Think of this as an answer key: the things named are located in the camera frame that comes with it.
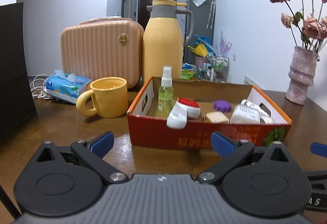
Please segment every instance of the tissue pack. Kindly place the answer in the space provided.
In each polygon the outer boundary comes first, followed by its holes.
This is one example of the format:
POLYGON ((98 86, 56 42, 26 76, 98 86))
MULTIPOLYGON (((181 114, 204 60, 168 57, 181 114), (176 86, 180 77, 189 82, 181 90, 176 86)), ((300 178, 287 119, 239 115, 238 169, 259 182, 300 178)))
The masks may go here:
POLYGON ((91 81, 86 77, 61 72, 46 79, 44 91, 55 98, 76 104, 77 98, 87 90, 87 85, 91 81))

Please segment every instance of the ceramic vase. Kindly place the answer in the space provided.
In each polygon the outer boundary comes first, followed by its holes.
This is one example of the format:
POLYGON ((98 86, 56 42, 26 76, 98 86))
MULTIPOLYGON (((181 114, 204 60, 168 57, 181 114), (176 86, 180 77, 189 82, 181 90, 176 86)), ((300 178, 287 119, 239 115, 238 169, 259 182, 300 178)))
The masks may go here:
POLYGON ((313 85, 316 72, 317 53, 295 46, 293 59, 288 76, 291 81, 286 93, 286 98, 291 102, 304 105, 307 98, 308 87, 313 85))

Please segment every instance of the mug rim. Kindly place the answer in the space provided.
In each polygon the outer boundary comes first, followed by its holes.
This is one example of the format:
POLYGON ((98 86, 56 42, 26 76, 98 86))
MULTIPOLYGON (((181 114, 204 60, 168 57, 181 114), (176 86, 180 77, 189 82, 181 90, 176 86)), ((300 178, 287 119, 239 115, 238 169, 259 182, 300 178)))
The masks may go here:
POLYGON ((96 91, 109 91, 109 90, 115 90, 115 89, 119 89, 123 86, 127 85, 127 80, 122 78, 122 77, 116 77, 116 76, 109 76, 109 77, 103 77, 103 78, 99 78, 97 80, 94 80, 91 82, 90 84, 90 88, 92 90, 96 90, 96 91), (111 88, 96 88, 96 87, 93 87, 93 84, 96 83, 96 82, 99 82, 99 81, 102 81, 102 80, 105 80, 105 79, 119 79, 119 80, 122 80, 124 83, 118 87, 111 87, 111 88))

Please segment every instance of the white spray cap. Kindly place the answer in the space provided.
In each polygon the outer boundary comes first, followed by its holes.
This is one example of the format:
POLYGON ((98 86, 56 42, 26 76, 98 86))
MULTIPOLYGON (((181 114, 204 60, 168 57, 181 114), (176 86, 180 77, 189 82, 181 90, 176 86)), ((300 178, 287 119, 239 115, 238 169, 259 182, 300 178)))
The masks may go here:
POLYGON ((171 87, 173 85, 173 81, 171 79, 171 66, 163 67, 161 85, 163 87, 171 87))

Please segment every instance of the brown tabletop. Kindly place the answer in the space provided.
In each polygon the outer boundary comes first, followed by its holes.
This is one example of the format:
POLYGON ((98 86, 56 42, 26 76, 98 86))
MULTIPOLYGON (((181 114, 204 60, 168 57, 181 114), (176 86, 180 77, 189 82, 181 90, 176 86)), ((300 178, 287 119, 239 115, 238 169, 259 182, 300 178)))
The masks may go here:
MULTIPOLYGON (((130 102, 137 92, 129 92, 130 102)), ((266 91, 293 120, 293 126, 284 141, 303 170, 327 169, 327 159, 312 155, 310 144, 314 141, 327 144, 327 112, 311 100, 304 106, 285 99, 282 92, 266 91)), ((111 130, 115 144, 104 160, 129 176, 132 173, 190 173, 216 163, 218 155, 213 150, 182 151, 131 146, 127 118, 85 118, 75 106, 35 100, 37 115, 27 120, 5 137, 0 138, 0 183, 12 200, 13 185, 26 163, 39 145, 46 140, 57 146, 69 146, 73 141, 87 141, 104 131, 111 130)), ((327 214, 305 212, 314 223, 327 219, 327 214)), ((12 222, 12 217, 0 203, 0 223, 12 222)))

